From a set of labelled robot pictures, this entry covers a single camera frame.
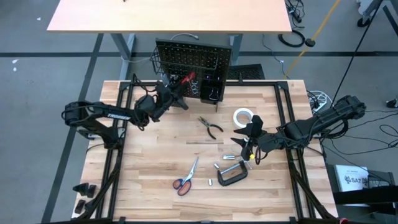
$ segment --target black metal frame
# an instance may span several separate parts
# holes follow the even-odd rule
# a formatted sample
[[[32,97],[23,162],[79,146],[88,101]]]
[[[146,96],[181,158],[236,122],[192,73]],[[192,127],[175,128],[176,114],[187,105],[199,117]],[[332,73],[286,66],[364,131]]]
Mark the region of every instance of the black metal frame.
[[[155,82],[143,82],[142,84],[145,86],[154,86]],[[289,85],[288,85],[287,81],[277,81],[277,82],[269,82],[269,81],[231,82],[231,81],[227,81],[226,86],[273,86],[274,90],[275,90],[275,97],[276,97],[277,107],[279,110],[279,118],[280,118],[281,125],[286,123],[282,97],[280,94],[280,91],[283,90],[284,94],[285,94],[287,111],[289,112],[289,119],[291,121],[295,121],[293,106],[292,106],[292,102],[290,99]],[[129,82],[129,83],[121,82],[120,83],[118,100],[116,102],[117,106],[121,106],[122,98],[124,96],[124,91],[128,87],[130,87],[130,88],[129,88],[129,91],[127,94],[126,107],[129,108],[131,106],[132,92],[133,92],[133,88],[134,88],[134,85],[132,82]],[[114,121],[113,126],[117,127],[117,125],[118,125],[118,122]],[[127,130],[127,121],[123,121],[122,127],[125,130]],[[126,136],[126,133],[121,138],[122,146],[121,146],[120,150],[118,151],[115,168],[116,168],[117,164],[121,164],[121,161],[123,158],[123,148],[124,148],[125,136]],[[303,157],[300,156],[300,152],[298,152],[298,150],[296,150],[296,153],[297,153],[297,157],[298,157],[298,164],[300,166],[300,173],[302,175],[303,181],[308,185],[308,177],[307,177],[307,171],[305,170],[304,159],[303,159]],[[107,181],[108,176],[109,176],[112,154],[113,154],[112,151],[108,151],[108,153],[106,155],[102,186],[105,184],[105,182]],[[292,169],[296,169],[294,167],[295,164],[294,164],[294,160],[293,160],[292,150],[286,150],[286,156],[287,156],[287,162],[289,165],[289,172],[291,173]],[[292,182],[292,190],[293,190],[293,194],[294,194],[295,206],[296,206],[296,210],[297,210],[297,218],[301,219],[301,218],[303,218],[303,210],[302,210],[302,204],[301,204],[301,199],[300,199],[300,194],[299,194],[299,187],[297,185],[297,181],[292,176],[290,176],[290,177],[291,177],[291,182]],[[113,181],[111,200],[109,203],[108,214],[106,216],[107,218],[110,218],[110,219],[113,219],[113,215],[114,215],[114,207],[115,207],[115,203],[116,203],[118,182],[119,182],[119,173],[117,173],[117,176],[116,176],[115,180]],[[315,211],[314,211],[313,205],[311,204],[311,202],[309,201],[307,196],[306,196],[306,199],[307,199],[307,205],[308,205],[308,211],[309,211],[310,218],[315,218]],[[103,199],[99,203],[95,218],[101,218],[102,213],[103,213]],[[258,223],[258,224],[260,224],[260,223],[278,223],[278,224],[281,224],[281,223],[295,223],[295,221],[296,221],[296,219],[294,217],[291,217],[290,221],[288,221],[288,222],[251,222],[251,223]],[[125,223],[135,223],[136,224],[136,223],[142,223],[142,222],[125,222]],[[202,222],[161,222],[161,223],[187,224],[187,223],[202,223]],[[234,223],[243,223],[243,222],[228,222],[228,224],[234,224]]]

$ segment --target white label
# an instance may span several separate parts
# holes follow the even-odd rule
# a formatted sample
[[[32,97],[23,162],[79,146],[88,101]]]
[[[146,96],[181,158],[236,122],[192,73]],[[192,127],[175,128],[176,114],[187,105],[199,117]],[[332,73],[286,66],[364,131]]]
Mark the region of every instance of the white label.
[[[125,119],[125,120],[129,120],[130,117],[128,116],[121,116],[121,115],[116,115],[116,114],[108,114],[109,118],[116,118],[116,119]]]

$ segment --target pegboard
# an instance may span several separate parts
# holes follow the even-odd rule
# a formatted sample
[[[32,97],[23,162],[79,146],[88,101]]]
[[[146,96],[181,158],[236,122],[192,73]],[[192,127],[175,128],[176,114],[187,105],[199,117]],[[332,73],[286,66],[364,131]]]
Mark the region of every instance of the pegboard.
[[[206,80],[222,86],[218,90],[219,101],[222,101],[230,58],[231,47],[157,39],[151,61],[155,73],[166,74],[171,84],[178,83],[190,72],[196,73],[183,96],[200,98],[202,82]]]

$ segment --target tool holder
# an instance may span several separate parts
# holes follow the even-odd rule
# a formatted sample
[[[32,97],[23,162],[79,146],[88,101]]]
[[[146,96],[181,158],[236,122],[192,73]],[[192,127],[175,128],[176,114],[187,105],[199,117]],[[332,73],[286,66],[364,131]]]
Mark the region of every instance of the tool holder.
[[[150,60],[155,73],[165,75],[170,84],[195,72],[183,96],[215,105],[223,101],[230,58],[230,47],[157,39]]]
[[[233,169],[235,169],[237,167],[240,167],[242,169],[242,173],[241,174],[233,176],[233,177],[231,177],[231,178],[229,178],[227,180],[223,179],[223,174],[225,174],[225,173],[227,173],[227,172],[229,172],[229,171],[231,171],[231,170],[233,170]],[[226,169],[224,171],[220,171],[220,170],[217,171],[218,182],[221,184],[221,186],[224,186],[224,187],[228,186],[230,184],[233,184],[235,182],[238,182],[238,181],[240,181],[242,179],[245,179],[247,176],[248,176],[248,170],[246,169],[244,161],[239,161],[238,164],[235,164],[235,165],[231,166],[230,168],[228,168],[228,169]]]

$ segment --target red scissors handle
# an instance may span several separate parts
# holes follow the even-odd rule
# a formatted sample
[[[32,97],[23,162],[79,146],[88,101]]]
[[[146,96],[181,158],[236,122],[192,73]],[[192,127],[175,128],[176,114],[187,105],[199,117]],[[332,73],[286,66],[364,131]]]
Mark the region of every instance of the red scissors handle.
[[[183,185],[182,185],[182,182],[183,182],[183,179],[178,179],[173,182],[173,188],[175,190],[178,190],[177,194],[179,196],[186,195],[192,186],[191,180],[187,180]]]

